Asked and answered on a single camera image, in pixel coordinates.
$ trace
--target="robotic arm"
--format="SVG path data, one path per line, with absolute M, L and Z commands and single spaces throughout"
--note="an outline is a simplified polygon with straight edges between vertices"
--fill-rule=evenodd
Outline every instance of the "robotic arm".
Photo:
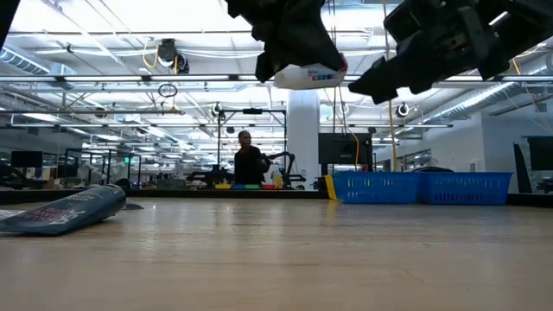
M 344 60 L 321 20 L 325 0 L 226 0 L 228 14 L 242 16 L 263 41 L 256 78 L 265 82 L 287 65 L 322 64 L 338 72 Z
M 509 60 L 553 35 L 550 0 L 405 0 L 385 19 L 397 56 L 384 57 L 349 85 L 375 104 L 409 87 L 418 94 L 437 81 L 478 69 L 503 73 Z

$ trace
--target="blue bin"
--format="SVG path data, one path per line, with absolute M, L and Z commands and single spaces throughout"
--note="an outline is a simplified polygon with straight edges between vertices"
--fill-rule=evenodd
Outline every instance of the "blue bin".
M 346 204 L 414 204 L 419 173 L 339 172 L 333 174 L 338 200 Z
M 504 205 L 512 173 L 422 173 L 420 201 L 433 205 Z

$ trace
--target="table surface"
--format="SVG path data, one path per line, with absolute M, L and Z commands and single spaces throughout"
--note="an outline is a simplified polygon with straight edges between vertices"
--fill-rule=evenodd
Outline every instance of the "table surface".
M 2 235 L 3 309 L 549 311 L 553 305 L 548 209 L 133 200 L 145 210 L 67 236 Z

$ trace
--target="blue plastic crate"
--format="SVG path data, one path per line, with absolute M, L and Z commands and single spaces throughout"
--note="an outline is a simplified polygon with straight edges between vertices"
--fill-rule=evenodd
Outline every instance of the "blue plastic crate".
M 504 205 L 512 173 L 422 173 L 420 201 L 434 205 Z
M 338 200 L 346 204 L 416 203 L 420 174 L 339 172 L 333 174 Z

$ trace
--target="person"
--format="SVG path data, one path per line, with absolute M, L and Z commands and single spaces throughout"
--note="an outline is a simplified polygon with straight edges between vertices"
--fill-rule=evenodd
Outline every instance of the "person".
M 247 130 L 238 134 L 240 150 L 234 155 L 234 183 L 237 185 L 260 185 L 264 181 L 264 171 L 268 168 L 262 160 L 259 148 L 251 145 L 251 135 Z

